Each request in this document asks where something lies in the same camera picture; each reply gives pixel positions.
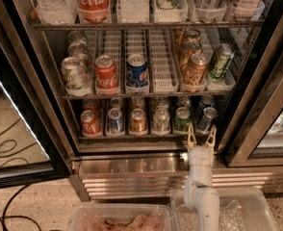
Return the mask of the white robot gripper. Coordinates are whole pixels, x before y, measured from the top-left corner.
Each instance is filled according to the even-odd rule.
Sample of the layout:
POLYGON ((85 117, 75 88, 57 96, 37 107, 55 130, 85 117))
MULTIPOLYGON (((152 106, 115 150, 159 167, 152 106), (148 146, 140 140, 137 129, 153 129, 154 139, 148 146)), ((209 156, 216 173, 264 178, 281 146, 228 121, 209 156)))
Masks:
POLYGON ((214 161, 214 150, 216 145, 217 127, 211 127, 210 134, 205 141, 205 146, 196 145, 193 125, 190 124, 188 130, 187 148, 189 167, 212 167, 214 161))

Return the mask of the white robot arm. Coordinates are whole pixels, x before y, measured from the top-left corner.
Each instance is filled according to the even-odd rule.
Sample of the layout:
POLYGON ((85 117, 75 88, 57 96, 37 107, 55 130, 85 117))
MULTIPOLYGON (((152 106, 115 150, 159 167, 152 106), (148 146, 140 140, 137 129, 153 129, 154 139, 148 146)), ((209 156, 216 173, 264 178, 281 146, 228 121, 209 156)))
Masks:
POLYGON ((188 133, 189 176, 185 183, 184 202, 198 214, 198 231, 219 231, 219 193, 213 187, 214 145, 217 128, 212 126, 203 145, 198 145, 193 125, 188 133))

